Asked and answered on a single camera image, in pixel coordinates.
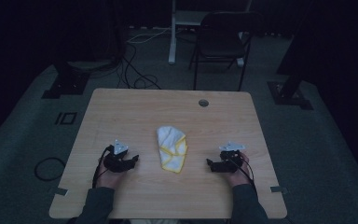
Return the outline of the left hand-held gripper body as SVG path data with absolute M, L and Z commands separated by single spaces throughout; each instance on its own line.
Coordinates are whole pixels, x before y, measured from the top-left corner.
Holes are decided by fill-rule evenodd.
M 125 164 L 127 162 L 134 162 L 131 160 L 125 160 L 124 157 L 127 155 L 129 147 L 122 144 L 117 139 L 113 145 L 109 145 L 103 152 L 104 161 L 103 165 L 113 173 L 126 172 Z

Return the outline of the black folding chair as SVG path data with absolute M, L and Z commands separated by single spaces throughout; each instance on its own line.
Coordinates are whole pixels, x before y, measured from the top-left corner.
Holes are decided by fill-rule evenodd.
M 253 37 L 261 30 L 263 16 L 258 12 L 215 11 L 208 13 L 197 31 L 189 67 L 195 65 L 193 89 L 197 88 L 200 63 L 228 63 L 230 68 L 243 59 L 238 90 L 244 79 Z

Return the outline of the grey round floor plate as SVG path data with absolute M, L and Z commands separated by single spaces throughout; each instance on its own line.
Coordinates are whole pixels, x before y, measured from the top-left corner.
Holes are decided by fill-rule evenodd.
M 94 71 L 94 70 L 102 70 L 105 67 L 108 67 L 111 64 L 109 60 L 102 60 L 96 62 L 86 62 L 86 61 L 77 61 L 77 62 L 69 62 L 69 64 L 80 70 L 84 71 Z

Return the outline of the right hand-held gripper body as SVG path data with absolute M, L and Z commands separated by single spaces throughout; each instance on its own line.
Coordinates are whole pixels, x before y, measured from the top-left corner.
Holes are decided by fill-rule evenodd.
M 220 146 L 220 158 L 225 166 L 225 173 L 235 173 L 243 165 L 243 156 L 241 151 L 245 145 L 228 141 Z

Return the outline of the person's left hand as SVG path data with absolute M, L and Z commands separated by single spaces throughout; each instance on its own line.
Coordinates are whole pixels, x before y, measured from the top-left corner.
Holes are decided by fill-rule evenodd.
M 116 189 L 124 176 L 125 173 L 113 173 L 101 164 L 97 174 L 96 187 Z

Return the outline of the white cloth with yellow edge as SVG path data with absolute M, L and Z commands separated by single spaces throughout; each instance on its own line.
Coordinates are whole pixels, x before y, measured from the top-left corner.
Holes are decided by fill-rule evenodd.
M 186 135 L 173 126 L 161 126 L 157 137 L 161 168 L 179 174 L 187 153 Z

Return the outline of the black stand with base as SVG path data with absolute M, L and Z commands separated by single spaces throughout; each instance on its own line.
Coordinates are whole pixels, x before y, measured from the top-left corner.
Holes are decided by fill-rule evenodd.
M 313 109 L 299 88 L 307 68 L 307 54 L 302 52 L 304 47 L 305 42 L 302 38 L 295 36 L 278 68 L 278 73 L 288 75 L 288 78 L 284 82 L 268 82 L 269 91 L 276 105 L 296 105 L 303 110 Z
M 42 99 L 59 99 L 62 95 L 82 95 L 90 74 L 79 71 L 68 62 L 55 62 L 57 70 L 53 84 L 49 90 L 44 91 Z

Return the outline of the person's right hand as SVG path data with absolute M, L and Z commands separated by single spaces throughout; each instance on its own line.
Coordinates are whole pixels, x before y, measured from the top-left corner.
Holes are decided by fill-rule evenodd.
M 249 158 L 242 152 L 240 155 L 243 159 L 241 168 L 238 169 L 235 173 L 224 174 L 224 178 L 231 187 L 251 184 L 250 171 L 248 169 Z

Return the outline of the white desk frame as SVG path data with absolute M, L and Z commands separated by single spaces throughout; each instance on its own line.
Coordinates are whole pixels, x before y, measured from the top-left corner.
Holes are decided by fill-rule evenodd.
M 178 6 L 178 2 L 183 3 L 185 0 L 172 0 L 171 12 L 171 39 L 168 54 L 168 64 L 173 65 L 176 62 L 177 49 L 177 28 L 179 26 L 200 26 L 201 20 L 208 13 L 213 11 L 249 11 L 253 0 L 222 0 L 220 4 L 215 0 L 188 0 L 191 3 L 200 3 L 199 6 L 191 8 L 182 8 Z

